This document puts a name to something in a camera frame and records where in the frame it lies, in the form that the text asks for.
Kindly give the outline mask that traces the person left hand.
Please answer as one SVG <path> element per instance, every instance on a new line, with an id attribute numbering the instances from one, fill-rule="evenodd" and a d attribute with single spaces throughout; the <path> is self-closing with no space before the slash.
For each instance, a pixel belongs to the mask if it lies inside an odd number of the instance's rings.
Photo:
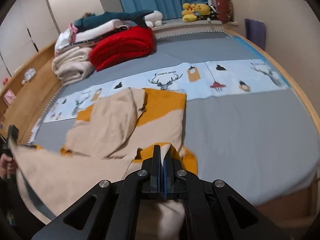
<path id="1" fill-rule="evenodd" d="M 0 161 L 0 176 L 2 179 L 6 179 L 8 175 L 16 174 L 18 166 L 14 158 L 2 154 Z"/>

